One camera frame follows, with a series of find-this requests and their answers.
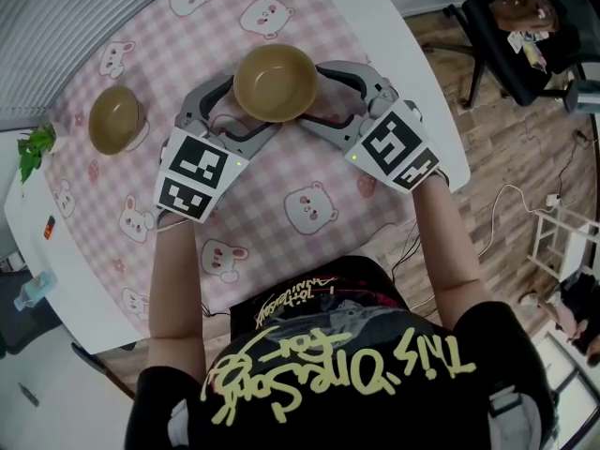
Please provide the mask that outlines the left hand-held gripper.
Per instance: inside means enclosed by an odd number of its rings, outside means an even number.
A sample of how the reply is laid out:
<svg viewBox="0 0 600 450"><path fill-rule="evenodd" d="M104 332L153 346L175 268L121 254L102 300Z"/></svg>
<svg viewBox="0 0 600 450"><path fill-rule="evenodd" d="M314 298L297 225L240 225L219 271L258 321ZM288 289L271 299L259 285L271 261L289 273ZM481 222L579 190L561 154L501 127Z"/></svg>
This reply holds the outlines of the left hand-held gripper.
<svg viewBox="0 0 600 450"><path fill-rule="evenodd" d="M154 190L154 204L198 223L205 222L252 158L280 124L262 122L250 130L236 118L216 118L209 140L205 123L233 86L233 75L217 75L184 98L175 116Z"/></svg>

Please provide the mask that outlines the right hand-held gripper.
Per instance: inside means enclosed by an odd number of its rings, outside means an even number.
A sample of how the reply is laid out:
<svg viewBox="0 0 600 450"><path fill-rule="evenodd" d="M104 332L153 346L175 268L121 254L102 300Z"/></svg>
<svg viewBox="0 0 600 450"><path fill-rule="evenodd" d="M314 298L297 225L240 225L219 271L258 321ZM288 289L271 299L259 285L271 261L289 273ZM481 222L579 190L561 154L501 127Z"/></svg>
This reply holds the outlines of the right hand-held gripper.
<svg viewBox="0 0 600 450"><path fill-rule="evenodd" d="M448 180L416 110L376 69L343 60L322 62L316 69L359 92L367 113L343 122L302 114L296 119L300 128L330 142L353 166L398 192L412 193L431 175Z"/></svg>

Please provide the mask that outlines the person's right forearm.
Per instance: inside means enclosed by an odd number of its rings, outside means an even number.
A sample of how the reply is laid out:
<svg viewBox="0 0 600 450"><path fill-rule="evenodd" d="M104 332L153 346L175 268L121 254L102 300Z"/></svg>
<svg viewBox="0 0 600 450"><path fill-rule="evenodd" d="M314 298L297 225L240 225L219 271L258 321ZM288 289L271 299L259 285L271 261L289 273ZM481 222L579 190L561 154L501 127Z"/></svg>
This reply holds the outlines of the person's right forearm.
<svg viewBox="0 0 600 450"><path fill-rule="evenodd" d="M442 326L451 330L470 308L489 299L479 261L442 177L427 177L412 199L437 310Z"/></svg>

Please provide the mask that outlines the person's left forearm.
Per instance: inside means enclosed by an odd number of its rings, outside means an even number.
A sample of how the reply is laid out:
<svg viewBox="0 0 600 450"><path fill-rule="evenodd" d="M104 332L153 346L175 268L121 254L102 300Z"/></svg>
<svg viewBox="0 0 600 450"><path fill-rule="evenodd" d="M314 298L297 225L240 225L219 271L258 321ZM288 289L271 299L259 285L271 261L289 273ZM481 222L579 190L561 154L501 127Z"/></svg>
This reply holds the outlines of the person's left forearm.
<svg viewBox="0 0 600 450"><path fill-rule="evenodd" d="M150 288L148 365L205 372L203 305L194 224L173 213L157 225Z"/></svg>

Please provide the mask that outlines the pink checked bear tablecloth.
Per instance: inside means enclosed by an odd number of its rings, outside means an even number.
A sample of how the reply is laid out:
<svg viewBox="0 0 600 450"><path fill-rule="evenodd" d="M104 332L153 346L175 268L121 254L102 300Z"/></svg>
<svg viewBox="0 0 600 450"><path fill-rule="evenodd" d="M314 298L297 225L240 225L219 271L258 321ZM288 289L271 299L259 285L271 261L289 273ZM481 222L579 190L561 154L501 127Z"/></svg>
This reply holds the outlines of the pink checked bear tablecloth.
<svg viewBox="0 0 600 450"><path fill-rule="evenodd" d="M334 0L157 0L67 86L59 110L72 138L44 177L99 294L116 308L101 322L97 305L77 285L68 327L82 323L95 337L147 335L160 146L190 90L273 43L297 47L318 64L371 61ZM93 147L88 127L93 102L115 83L142 101L149 128L131 149L108 157ZM332 144L286 124L196 229L204 303L228 308L359 247L408 211L400 195Z"/></svg>

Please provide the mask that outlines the leafy plant in round pot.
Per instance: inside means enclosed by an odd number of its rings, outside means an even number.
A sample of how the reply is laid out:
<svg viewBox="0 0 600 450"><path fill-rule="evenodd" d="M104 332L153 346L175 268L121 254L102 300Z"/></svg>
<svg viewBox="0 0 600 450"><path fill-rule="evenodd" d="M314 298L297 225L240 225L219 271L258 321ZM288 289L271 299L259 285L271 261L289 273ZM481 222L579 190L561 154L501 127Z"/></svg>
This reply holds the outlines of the leafy plant in round pot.
<svg viewBox="0 0 600 450"><path fill-rule="evenodd" d="M45 155L58 152L68 142L69 131L58 122L34 128L18 140L19 174L24 184L34 170L40 168Z"/></svg>

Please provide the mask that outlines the yellow printed packet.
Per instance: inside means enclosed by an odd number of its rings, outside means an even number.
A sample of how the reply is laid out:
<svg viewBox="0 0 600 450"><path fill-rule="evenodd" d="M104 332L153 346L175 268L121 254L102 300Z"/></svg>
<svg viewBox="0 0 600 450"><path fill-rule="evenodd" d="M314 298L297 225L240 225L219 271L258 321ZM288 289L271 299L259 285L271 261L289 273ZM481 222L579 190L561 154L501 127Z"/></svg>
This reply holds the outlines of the yellow printed packet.
<svg viewBox="0 0 600 450"><path fill-rule="evenodd" d="M525 40L522 50L532 68L547 72L547 61L534 41Z"/></svg>

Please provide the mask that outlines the brown bag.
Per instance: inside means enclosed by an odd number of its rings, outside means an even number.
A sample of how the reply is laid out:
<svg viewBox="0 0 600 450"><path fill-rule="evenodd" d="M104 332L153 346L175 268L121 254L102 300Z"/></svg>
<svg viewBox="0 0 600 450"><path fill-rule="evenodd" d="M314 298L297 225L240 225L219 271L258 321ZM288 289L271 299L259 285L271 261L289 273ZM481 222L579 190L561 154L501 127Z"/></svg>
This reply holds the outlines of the brown bag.
<svg viewBox="0 0 600 450"><path fill-rule="evenodd" d="M560 29L549 0L493 0L489 9L498 28L505 32L556 33Z"/></svg>

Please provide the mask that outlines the clear water bottle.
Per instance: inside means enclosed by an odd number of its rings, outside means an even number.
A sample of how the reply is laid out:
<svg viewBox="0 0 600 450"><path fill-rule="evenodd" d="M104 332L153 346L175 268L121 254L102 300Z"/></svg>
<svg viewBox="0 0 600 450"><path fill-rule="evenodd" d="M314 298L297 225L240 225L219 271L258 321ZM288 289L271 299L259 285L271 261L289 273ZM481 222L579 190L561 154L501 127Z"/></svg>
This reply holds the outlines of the clear water bottle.
<svg viewBox="0 0 600 450"><path fill-rule="evenodd" d="M35 307L55 288L57 277L53 271L43 271L25 282L13 303L18 311Z"/></svg>

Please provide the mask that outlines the white rack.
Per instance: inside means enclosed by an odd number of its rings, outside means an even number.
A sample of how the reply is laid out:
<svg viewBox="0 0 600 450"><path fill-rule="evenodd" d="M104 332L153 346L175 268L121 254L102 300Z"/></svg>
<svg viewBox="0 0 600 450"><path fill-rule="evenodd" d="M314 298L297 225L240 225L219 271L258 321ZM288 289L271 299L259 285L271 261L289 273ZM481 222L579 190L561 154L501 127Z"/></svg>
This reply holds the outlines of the white rack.
<svg viewBox="0 0 600 450"><path fill-rule="evenodd" d="M579 269L588 245L600 245L600 223L561 205L533 214L537 224L528 260L562 282Z"/></svg>

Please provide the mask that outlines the person's black printed t-shirt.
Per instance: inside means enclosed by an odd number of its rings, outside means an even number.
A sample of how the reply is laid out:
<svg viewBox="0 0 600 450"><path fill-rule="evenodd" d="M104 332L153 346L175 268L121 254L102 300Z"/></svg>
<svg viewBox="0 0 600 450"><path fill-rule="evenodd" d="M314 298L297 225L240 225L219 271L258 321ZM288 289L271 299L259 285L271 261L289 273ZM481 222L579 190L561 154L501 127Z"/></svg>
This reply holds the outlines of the person's black printed t-shirt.
<svg viewBox="0 0 600 450"><path fill-rule="evenodd" d="M509 306L478 304L446 330L374 261L344 256L234 306L202 382L144 370L125 449L542 450L556 425Z"/></svg>

